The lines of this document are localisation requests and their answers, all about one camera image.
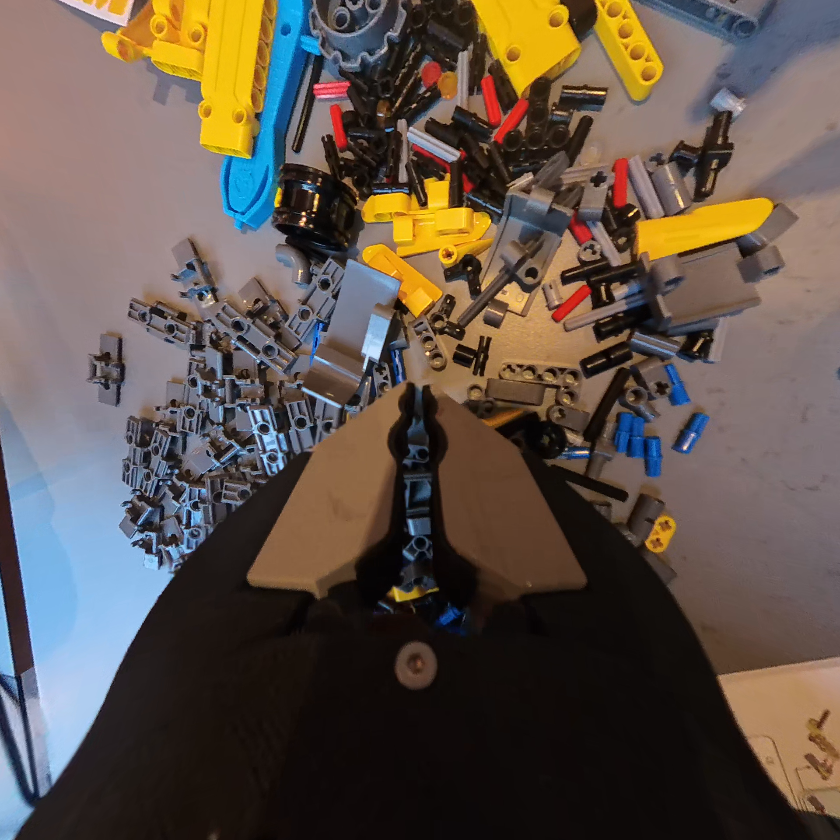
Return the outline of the white instruction booklet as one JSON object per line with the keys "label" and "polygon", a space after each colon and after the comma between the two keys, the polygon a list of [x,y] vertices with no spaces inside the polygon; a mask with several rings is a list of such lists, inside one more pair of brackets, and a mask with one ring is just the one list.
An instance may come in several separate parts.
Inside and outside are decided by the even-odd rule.
{"label": "white instruction booklet", "polygon": [[839,838],[839,657],[721,675],[765,772],[813,838]]}

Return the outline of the blue curved toy panel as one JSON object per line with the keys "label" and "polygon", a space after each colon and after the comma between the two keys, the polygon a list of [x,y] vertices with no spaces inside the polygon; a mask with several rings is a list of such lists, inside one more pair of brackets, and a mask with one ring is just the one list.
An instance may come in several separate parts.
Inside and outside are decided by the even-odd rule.
{"label": "blue curved toy panel", "polygon": [[307,63],[309,2],[278,3],[264,108],[250,158],[228,156],[219,176],[223,210],[237,230],[257,230],[274,212],[277,174],[286,159],[289,122]]}

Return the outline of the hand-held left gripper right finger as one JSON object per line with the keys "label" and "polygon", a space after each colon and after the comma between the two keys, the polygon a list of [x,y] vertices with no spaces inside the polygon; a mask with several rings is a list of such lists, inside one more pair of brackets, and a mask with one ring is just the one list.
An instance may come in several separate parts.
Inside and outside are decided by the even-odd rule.
{"label": "hand-held left gripper right finger", "polygon": [[446,597],[585,588],[586,575],[520,448],[432,387],[434,578]]}

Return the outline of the large black toy tyre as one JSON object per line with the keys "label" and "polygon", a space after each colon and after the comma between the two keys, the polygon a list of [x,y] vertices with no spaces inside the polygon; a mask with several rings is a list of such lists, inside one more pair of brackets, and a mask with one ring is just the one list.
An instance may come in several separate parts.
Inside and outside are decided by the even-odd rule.
{"label": "large black toy tyre", "polygon": [[273,228],[329,251],[352,244],[358,195],[330,172],[285,163],[277,174]]}

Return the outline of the grey spoked toy wheel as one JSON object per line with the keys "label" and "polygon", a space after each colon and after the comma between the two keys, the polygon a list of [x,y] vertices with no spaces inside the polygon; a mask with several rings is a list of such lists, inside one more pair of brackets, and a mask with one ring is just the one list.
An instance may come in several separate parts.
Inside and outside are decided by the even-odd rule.
{"label": "grey spoked toy wheel", "polygon": [[358,73],[380,65],[403,36],[407,1],[311,1],[309,24],[332,70]]}

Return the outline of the grey toothed toy rack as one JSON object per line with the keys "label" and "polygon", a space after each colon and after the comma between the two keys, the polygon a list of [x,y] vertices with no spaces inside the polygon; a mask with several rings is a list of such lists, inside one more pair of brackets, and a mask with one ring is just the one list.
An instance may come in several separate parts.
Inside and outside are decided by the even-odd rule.
{"label": "grey toothed toy rack", "polygon": [[739,43],[758,33],[776,1],[643,1],[659,12],[710,35]]}

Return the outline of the yellow toy frame part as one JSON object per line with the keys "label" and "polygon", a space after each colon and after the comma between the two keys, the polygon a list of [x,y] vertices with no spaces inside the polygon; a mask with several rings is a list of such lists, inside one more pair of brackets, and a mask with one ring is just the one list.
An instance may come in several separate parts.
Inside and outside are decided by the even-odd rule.
{"label": "yellow toy frame part", "polygon": [[199,81],[202,147],[248,159],[278,24],[275,1],[152,1],[101,43],[125,63],[147,58],[170,76]]}

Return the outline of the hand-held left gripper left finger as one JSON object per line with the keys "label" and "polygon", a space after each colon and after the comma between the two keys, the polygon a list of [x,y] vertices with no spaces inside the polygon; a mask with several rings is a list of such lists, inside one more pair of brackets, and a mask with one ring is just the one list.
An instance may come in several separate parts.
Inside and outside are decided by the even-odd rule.
{"label": "hand-held left gripper left finger", "polygon": [[355,579],[356,564],[391,526],[392,433],[412,402],[413,387],[399,384],[313,449],[248,571],[252,587],[323,598]]}

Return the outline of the pile of small building pieces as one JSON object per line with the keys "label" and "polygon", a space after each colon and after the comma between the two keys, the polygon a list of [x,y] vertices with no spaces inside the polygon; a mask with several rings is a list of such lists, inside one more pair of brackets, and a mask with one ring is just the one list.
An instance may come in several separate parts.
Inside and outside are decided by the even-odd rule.
{"label": "pile of small building pieces", "polygon": [[541,77],[520,97],[487,37],[458,54],[409,35],[380,70],[342,70],[322,136],[330,172],[358,195],[352,244],[286,236],[302,288],[284,309],[259,279],[232,302],[194,242],[172,276],[200,312],[132,299],[128,317],[187,352],[154,417],[129,416],[121,530],[153,569],[177,571],[258,487],[406,379],[478,378],[465,407],[560,466],[609,515],[614,455],[659,478],[657,400],[690,404],[676,359],[717,359],[725,322],[785,266],[798,216],[770,199],[702,206],[728,161],[742,101],[722,89],[701,146],[579,165],[608,90]]}

